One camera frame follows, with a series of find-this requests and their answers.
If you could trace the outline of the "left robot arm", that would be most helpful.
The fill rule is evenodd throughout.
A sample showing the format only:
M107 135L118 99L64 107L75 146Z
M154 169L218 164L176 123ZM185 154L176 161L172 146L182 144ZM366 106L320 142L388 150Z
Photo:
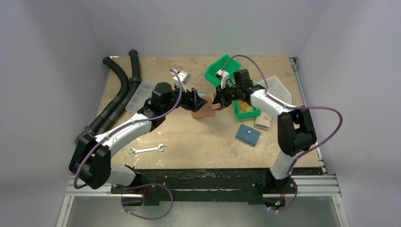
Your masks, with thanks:
M136 177L133 167L113 167L112 157L133 140L160 126L174 109L197 112L207 100L196 89L187 90L169 83L156 84L144 105L127 121L112 130L92 136L86 134L75 148L69 170L74 174L74 188L98 189L106 183L131 186Z

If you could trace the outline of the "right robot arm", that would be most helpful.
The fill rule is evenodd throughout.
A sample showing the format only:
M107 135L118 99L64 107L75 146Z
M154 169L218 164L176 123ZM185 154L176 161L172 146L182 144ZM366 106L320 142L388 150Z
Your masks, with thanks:
M275 120L280 151L268 175L275 180L288 178L300 152L308 151L317 141L310 111L284 103L267 92L264 86L253 84L247 69L237 70L233 75L235 84L229 86L229 73L217 71L220 85L216 87L213 103L226 108L233 101L241 100Z

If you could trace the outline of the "pink leather card holder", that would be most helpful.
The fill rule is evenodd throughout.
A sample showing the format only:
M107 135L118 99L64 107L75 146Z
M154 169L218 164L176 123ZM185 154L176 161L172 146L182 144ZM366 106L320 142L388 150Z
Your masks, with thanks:
M216 116L215 111L221 107L220 103L213 104L212 97L209 95L203 96L207 103L197 112L191 113L192 118L208 118Z

